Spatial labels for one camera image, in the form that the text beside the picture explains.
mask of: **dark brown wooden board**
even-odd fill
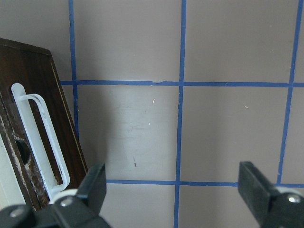
[[[0,38],[0,134],[26,203],[38,210],[46,206],[48,197],[12,96],[14,83],[21,83],[27,94],[39,94],[44,98],[70,175],[68,188],[79,186],[87,167],[50,51]],[[30,105],[60,184],[61,176],[38,107],[34,102]],[[24,152],[20,152],[20,142],[28,146],[29,157],[26,159]]]

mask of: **silver screw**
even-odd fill
[[[15,218],[19,215],[22,215],[24,212],[24,208],[23,207],[18,207],[16,209],[14,209],[10,214],[9,216],[11,216],[12,218]]]
[[[288,197],[289,202],[291,202],[291,203],[301,202],[301,197],[296,194],[289,194],[287,197]]]
[[[60,202],[60,206],[66,207],[73,203],[73,197],[66,197],[63,201]]]

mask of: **vertical blue line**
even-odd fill
[[[303,8],[303,0],[299,0],[298,11],[297,11],[297,16],[296,16],[295,31],[294,31],[293,55],[292,55],[291,66],[290,66],[290,77],[289,77],[290,87],[288,88],[288,94],[287,94],[280,161],[279,161],[279,167],[278,167],[278,175],[277,175],[277,179],[276,179],[277,184],[281,183],[282,174],[283,174],[283,161],[284,161],[285,148],[286,148],[286,139],[287,139],[287,134],[288,134],[288,123],[289,123],[289,116],[290,116],[291,101],[292,101],[292,96],[293,96],[293,87],[294,87],[294,79],[295,79],[295,63],[296,63],[296,54],[298,51],[298,42],[299,42],[299,34],[300,34],[300,26],[301,26],[301,18],[302,18],[302,8]]]
[[[68,1],[69,20],[70,20],[70,51],[71,51],[71,68],[73,81],[73,100],[74,100],[74,125],[77,136],[78,130],[78,88],[76,77],[76,55],[75,55],[75,29],[74,29],[74,6],[73,0]]]
[[[186,0],[181,1],[181,23],[180,23],[180,78],[179,78],[179,105],[177,118],[177,143],[176,143],[176,176],[175,176],[175,197],[174,197],[174,222],[173,227],[178,228],[179,203],[180,203],[180,177],[181,177],[181,127],[182,127],[182,106],[184,95],[184,70],[185,70],[185,46],[186,46]]]

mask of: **floor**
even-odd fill
[[[51,50],[113,228],[257,228],[240,161],[304,192],[303,0],[0,6],[0,37]]]

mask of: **white plastic handle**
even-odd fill
[[[41,173],[43,185],[48,193],[50,200],[60,191],[63,191],[70,183],[70,176],[67,171],[67,165],[63,158],[59,142],[48,113],[47,105],[44,99],[38,94],[26,94],[23,85],[15,83],[12,85],[11,90],[22,119],[26,134],[28,136],[29,144],[34,153],[37,166]],[[44,127],[47,132],[49,142],[51,144],[57,166],[59,168],[62,184],[57,185],[57,181],[53,174],[51,165],[48,160],[46,150],[41,140],[34,115],[29,106],[29,99],[34,100],[38,106]]]

